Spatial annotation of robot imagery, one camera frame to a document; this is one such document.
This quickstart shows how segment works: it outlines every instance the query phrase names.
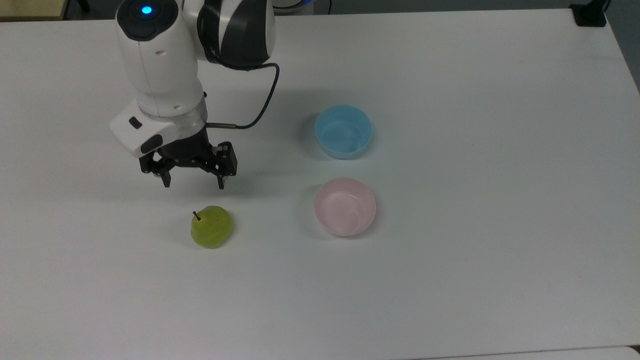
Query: black cable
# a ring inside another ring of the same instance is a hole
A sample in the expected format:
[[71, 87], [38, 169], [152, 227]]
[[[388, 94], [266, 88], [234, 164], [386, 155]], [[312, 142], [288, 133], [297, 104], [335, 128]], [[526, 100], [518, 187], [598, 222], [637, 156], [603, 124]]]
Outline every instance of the black cable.
[[262, 65], [252, 66], [252, 67], [237, 67], [237, 66], [231, 65], [229, 63], [225, 63], [224, 61], [222, 61], [219, 58], [216, 58], [215, 60], [220, 65], [222, 65], [222, 66], [224, 66], [226, 68], [232, 69], [232, 70], [251, 71], [251, 70], [257, 70], [257, 69], [265, 69], [267, 67], [274, 67], [276, 69], [276, 76], [273, 78], [273, 84], [271, 85], [271, 90], [269, 91], [269, 95], [267, 96], [267, 100], [264, 102], [264, 106], [262, 107], [262, 110], [260, 110], [260, 113], [258, 114], [258, 117], [256, 117], [254, 121], [252, 121], [248, 125], [220, 124], [220, 123], [216, 123], [216, 122], [208, 122], [208, 123], [206, 123], [207, 127], [218, 127], [218, 128], [225, 128], [225, 129], [248, 129], [248, 128], [256, 125], [258, 123], [258, 121], [260, 120], [260, 118], [262, 118], [262, 116], [264, 115], [264, 112], [267, 110], [267, 107], [269, 106], [269, 102], [271, 101], [271, 97], [273, 96], [273, 92], [276, 90], [276, 84], [278, 84], [278, 78], [280, 77], [280, 67], [276, 63], [266, 63], [266, 64], [262, 64]]

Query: black clamp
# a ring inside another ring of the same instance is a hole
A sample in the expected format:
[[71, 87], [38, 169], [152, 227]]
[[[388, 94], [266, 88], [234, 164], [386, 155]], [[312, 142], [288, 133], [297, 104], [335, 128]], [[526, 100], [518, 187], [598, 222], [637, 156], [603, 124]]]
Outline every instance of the black clamp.
[[174, 167], [201, 168], [214, 174], [218, 178], [218, 187], [225, 188], [225, 179], [237, 173], [237, 158], [230, 142], [223, 142], [218, 146], [209, 145], [206, 151], [188, 159], [173, 159], [168, 157], [161, 147], [157, 153], [160, 160], [154, 160], [156, 151], [152, 151], [140, 158], [140, 170], [145, 174], [152, 173], [162, 179], [165, 188], [171, 183], [169, 170]]

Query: blue bowl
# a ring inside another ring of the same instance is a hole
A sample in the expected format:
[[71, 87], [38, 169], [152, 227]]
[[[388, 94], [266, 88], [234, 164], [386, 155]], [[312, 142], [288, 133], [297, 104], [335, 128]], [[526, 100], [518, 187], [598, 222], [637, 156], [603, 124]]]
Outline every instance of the blue bowl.
[[367, 115], [350, 105], [328, 108], [316, 120], [316, 138], [320, 147], [337, 159], [360, 155], [372, 135], [373, 127]]

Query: floor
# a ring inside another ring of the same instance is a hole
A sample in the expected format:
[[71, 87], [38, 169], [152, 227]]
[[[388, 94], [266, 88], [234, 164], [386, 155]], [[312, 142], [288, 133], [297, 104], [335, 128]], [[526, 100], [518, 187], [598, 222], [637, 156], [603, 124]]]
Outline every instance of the floor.
[[[77, 0], [69, 0], [68, 19], [113, 19], [122, 0], [88, 0], [92, 9], [83, 13]], [[316, 15], [347, 13], [435, 12], [462, 10], [505, 10], [567, 8], [588, 0], [317, 0]], [[607, 10], [631, 75], [640, 89], [640, 1], [612, 0]]]

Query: pear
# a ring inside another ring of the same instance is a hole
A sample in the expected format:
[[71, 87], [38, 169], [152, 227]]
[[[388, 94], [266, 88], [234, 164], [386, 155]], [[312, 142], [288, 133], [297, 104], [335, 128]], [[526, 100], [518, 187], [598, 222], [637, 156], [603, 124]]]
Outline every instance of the pear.
[[215, 249], [225, 243], [231, 230], [233, 221], [227, 210], [219, 206], [207, 206], [198, 213], [193, 212], [191, 219], [191, 237], [202, 247]]

